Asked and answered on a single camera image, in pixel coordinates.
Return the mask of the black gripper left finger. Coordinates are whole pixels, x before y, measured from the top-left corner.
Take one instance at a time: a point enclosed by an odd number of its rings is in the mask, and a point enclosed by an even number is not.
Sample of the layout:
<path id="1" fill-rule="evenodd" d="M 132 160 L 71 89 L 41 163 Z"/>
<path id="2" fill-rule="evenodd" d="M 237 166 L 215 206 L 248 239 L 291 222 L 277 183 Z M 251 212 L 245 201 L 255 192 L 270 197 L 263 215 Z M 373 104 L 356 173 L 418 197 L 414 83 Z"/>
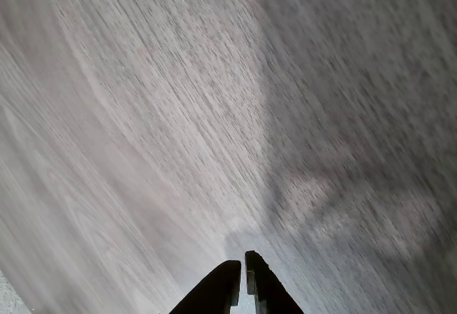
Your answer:
<path id="1" fill-rule="evenodd" d="M 170 312 L 230 313 L 238 305 L 241 261 L 226 260 L 205 276 Z"/>

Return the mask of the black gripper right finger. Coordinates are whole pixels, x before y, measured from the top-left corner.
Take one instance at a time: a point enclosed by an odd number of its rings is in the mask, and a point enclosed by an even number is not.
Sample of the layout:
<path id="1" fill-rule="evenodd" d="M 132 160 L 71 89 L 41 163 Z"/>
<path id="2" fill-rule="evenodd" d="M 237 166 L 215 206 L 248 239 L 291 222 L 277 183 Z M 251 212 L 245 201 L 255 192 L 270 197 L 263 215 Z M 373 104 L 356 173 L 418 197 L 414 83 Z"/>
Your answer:
<path id="1" fill-rule="evenodd" d="M 303 314 L 262 256 L 245 252 L 247 293 L 254 297 L 256 313 Z"/>

